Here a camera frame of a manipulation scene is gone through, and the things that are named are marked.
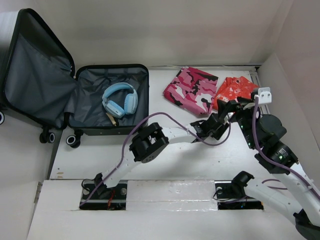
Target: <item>pink camouflage cloth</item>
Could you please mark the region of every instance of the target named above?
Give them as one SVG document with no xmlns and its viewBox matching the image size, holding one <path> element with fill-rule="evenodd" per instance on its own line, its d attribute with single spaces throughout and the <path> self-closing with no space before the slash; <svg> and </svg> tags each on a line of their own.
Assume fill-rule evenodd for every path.
<svg viewBox="0 0 320 240">
<path fill-rule="evenodd" d="M 170 102 L 196 115 L 208 115 L 217 92 L 218 77 L 199 69 L 182 68 L 163 95 Z"/>
</svg>

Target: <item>robotic arm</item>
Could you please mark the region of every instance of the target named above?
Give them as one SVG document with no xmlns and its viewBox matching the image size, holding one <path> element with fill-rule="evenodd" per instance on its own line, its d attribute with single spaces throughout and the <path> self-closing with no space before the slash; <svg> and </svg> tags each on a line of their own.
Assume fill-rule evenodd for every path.
<svg viewBox="0 0 320 240">
<path fill-rule="evenodd" d="M 271 114 L 260 115 L 258 106 L 270 102 L 270 89 L 259 88 L 251 94 L 251 99 L 238 97 L 237 101 L 218 101 L 218 114 L 211 114 L 207 120 L 182 128 L 162 128 L 152 123 L 132 139 L 129 151 L 114 170 L 96 175 L 97 193 L 101 197 L 110 194 L 110 189 L 129 171 L 154 160 L 168 144 L 196 143 L 208 137 L 219 140 L 229 127 L 228 114 L 233 113 L 229 122 L 239 124 L 248 147 L 259 152 L 255 158 L 295 199 L 268 188 L 245 171 L 232 180 L 230 189 L 221 191 L 232 191 L 238 198 L 255 198 L 285 216 L 306 239 L 320 239 L 320 191 L 304 172 L 297 156 L 280 141 L 287 133 L 281 121 Z"/>
</svg>

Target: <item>suitcase wheel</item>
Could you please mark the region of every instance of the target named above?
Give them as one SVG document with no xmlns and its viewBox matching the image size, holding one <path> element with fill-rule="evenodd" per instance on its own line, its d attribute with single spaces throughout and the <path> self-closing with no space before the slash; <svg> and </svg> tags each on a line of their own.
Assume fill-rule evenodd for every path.
<svg viewBox="0 0 320 240">
<path fill-rule="evenodd" d="M 3 114 L 2 111 L 0 111 L 0 125 L 3 124 L 5 121 L 5 115 Z"/>
<path fill-rule="evenodd" d="M 46 141 L 50 144 L 53 144 L 56 140 L 56 135 L 53 132 L 49 132 L 49 134 L 46 136 Z"/>
<path fill-rule="evenodd" d="M 43 132 L 40 134 L 39 140 L 42 144 L 53 144 L 56 140 L 56 135 L 53 132 L 48 132 L 47 134 Z"/>
<path fill-rule="evenodd" d="M 76 149 L 80 146 L 80 136 L 70 135 L 65 140 L 66 144 L 72 147 L 73 149 Z"/>
</svg>

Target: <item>open suitcase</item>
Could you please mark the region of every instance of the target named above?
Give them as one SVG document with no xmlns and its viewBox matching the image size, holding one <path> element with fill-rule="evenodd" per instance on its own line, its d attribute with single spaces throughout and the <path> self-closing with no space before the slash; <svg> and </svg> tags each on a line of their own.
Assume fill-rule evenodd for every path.
<svg viewBox="0 0 320 240">
<path fill-rule="evenodd" d="M 50 129 L 74 129 L 67 143 L 76 148 L 81 135 L 126 135 L 149 115 L 149 72 L 141 64 L 89 65 L 75 73 L 74 61 L 44 20 L 32 9 L 0 14 L 0 109 L 25 116 L 43 128 L 42 143 L 53 143 Z M 115 83 L 132 85 L 138 95 L 135 114 L 113 126 L 102 95 Z M 124 105 L 128 90 L 109 99 Z M 0 124 L 5 120 L 0 111 Z"/>
</svg>

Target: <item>headphone headband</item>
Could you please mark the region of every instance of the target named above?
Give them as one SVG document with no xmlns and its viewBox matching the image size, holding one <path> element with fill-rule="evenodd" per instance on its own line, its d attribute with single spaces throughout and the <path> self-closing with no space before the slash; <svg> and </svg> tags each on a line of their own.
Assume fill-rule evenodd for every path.
<svg viewBox="0 0 320 240">
<path fill-rule="evenodd" d="M 122 90 L 122 89 L 132 89 L 133 93 L 136 92 L 135 88 L 133 86 L 131 86 L 129 83 L 126 82 L 119 82 L 119 83 L 115 83 L 112 84 L 111 86 L 109 86 L 103 94 L 102 99 L 104 98 L 108 98 L 111 94 L 113 94 L 116 91 Z"/>
</svg>

